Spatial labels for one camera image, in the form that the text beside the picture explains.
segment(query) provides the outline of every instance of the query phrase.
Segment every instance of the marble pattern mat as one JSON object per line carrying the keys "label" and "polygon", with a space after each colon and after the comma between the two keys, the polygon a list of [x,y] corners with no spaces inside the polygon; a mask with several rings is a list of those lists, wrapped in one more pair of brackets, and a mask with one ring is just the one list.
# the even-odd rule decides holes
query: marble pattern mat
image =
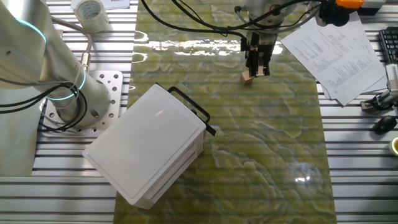
{"label": "marble pattern mat", "polygon": [[[165,21],[204,28],[169,0],[147,3]],[[233,7],[243,0],[186,3],[209,23],[240,24]],[[271,76],[243,86],[240,38],[169,29],[141,2],[136,30],[129,105],[155,82],[177,86],[212,115],[217,135],[151,210],[118,195],[114,223],[336,223],[315,80],[280,42]]]}

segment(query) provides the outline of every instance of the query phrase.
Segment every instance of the black keyboard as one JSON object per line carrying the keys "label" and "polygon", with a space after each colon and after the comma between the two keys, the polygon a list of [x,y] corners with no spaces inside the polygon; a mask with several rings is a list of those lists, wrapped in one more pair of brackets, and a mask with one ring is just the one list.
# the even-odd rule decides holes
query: black keyboard
{"label": "black keyboard", "polygon": [[388,27],[379,34],[386,64],[398,63],[398,27]]}

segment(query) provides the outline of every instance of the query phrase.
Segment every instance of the metal mounting plate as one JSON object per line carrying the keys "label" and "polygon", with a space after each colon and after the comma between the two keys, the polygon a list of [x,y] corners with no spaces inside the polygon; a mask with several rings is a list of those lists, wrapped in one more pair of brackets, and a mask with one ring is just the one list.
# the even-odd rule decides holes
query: metal mounting plate
{"label": "metal mounting plate", "polygon": [[[71,129],[66,130],[65,132],[44,132],[44,136],[47,137],[82,137],[82,138],[95,138],[98,137],[102,132],[104,132],[113,122],[117,120],[119,117],[119,108],[121,101],[121,92],[123,85],[123,74],[119,71],[104,71],[104,70],[95,70],[90,71],[90,75],[103,82],[105,86],[108,88],[109,93],[111,94],[111,101],[109,102],[109,110],[105,116],[99,119],[96,123],[86,126],[86,127],[73,127]],[[51,101],[47,101],[47,107],[45,109],[45,115],[52,120],[63,123],[55,111],[54,105]],[[51,128],[58,128],[61,124],[54,124],[48,119],[44,118],[44,124],[50,126]]]}

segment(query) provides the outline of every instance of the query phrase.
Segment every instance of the wooden cube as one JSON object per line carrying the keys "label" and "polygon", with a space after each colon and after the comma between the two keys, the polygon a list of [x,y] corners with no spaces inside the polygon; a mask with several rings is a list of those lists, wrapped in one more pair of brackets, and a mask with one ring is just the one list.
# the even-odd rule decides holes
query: wooden cube
{"label": "wooden cube", "polygon": [[241,74],[241,81],[243,85],[248,85],[253,82],[253,77],[250,77],[249,71],[245,71]]}

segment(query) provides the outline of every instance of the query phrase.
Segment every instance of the white paper sheet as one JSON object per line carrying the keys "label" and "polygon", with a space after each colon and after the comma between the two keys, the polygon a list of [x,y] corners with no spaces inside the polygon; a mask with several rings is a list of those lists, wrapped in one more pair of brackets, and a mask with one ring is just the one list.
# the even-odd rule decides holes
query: white paper sheet
{"label": "white paper sheet", "polygon": [[[310,26],[318,27],[317,22],[315,19],[312,19],[302,27],[306,27],[306,29],[313,29],[310,28]],[[374,52],[372,45],[368,39],[368,36],[366,35],[366,32],[363,28],[362,22],[359,18],[359,15],[357,12],[353,12],[349,15],[349,21],[348,23],[343,26],[343,27],[335,27],[336,30],[338,30],[342,34],[350,34],[350,37],[352,38],[353,42],[357,45],[357,47],[363,48],[370,56],[372,56],[375,61],[379,60],[376,53]],[[375,84],[364,90],[364,93],[367,92],[372,92],[372,91],[377,91],[377,90],[383,90],[387,88],[387,75],[384,75],[381,79],[379,79]],[[322,85],[322,90],[325,94],[325,97],[327,99],[331,99],[328,90]]]}
{"label": "white paper sheet", "polygon": [[369,54],[366,42],[353,40],[348,35],[353,30],[345,31],[349,26],[338,30],[333,25],[315,25],[301,27],[282,43],[328,90],[331,98],[347,105],[386,76],[377,56]]}
{"label": "white paper sheet", "polygon": [[[76,8],[77,4],[82,0],[72,0],[70,7]],[[125,9],[130,7],[130,0],[100,0],[104,4],[105,9]]]}

